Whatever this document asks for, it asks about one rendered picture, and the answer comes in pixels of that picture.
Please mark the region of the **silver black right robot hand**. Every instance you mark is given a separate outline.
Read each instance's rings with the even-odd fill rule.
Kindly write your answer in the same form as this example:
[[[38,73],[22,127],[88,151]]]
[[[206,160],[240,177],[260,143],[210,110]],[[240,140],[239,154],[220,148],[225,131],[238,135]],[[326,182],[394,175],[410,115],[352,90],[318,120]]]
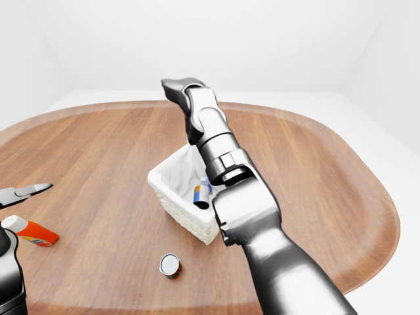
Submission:
[[[162,79],[165,96],[178,104],[185,116],[186,134],[191,145],[202,147],[210,139],[231,133],[215,93],[193,77]]]

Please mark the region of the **white woven basket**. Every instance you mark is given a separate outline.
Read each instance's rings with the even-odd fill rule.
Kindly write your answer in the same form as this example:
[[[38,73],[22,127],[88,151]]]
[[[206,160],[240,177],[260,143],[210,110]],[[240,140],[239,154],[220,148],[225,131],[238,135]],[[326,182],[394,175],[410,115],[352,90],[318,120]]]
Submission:
[[[219,233],[213,206],[200,209],[193,204],[194,188],[204,177],[205,164],[196,146],[185,144],[148,173],[164,210],[182,227],[209,245]]]

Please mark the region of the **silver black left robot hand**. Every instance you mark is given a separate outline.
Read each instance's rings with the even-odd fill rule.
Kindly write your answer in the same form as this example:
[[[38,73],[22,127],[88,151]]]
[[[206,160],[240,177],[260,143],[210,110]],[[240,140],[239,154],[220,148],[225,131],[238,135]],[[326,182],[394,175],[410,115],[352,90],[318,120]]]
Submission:
[[[30,196],[39,194],[53,187],[51,183],[39,183],[23,188],[8,187],[0,189],[0,209],[23,202]]]

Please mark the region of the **orange bottle with white cap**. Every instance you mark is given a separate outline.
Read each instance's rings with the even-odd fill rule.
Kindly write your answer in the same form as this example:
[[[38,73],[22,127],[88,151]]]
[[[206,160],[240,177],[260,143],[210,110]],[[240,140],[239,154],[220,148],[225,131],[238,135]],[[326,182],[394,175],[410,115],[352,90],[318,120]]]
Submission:
[[[17,215],[11,215],[1,221],[1,226],[12,232],[23,240],[29,241],[41,247],[54,245],[59,235],[44,228],[43,226]]]

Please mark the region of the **blue and orange tin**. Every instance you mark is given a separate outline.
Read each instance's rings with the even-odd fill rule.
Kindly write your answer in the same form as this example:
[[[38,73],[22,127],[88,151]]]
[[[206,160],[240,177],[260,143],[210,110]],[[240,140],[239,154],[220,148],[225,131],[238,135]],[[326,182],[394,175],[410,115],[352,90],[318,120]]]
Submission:
[[[213,187],[207,177],[201,177],[199,184],[194,188],[193,204],[200,209],[209,208],[209,196],[213,193]]]

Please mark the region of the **small red tin, white lid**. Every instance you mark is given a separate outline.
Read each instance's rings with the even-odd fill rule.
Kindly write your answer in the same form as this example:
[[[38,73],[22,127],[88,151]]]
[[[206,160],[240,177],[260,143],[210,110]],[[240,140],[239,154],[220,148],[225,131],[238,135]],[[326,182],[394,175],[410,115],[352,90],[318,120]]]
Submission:
[[[170,280],[177,279],[182,272],[182,265],[174,253],[165,254],[159,263],[159,271]]]

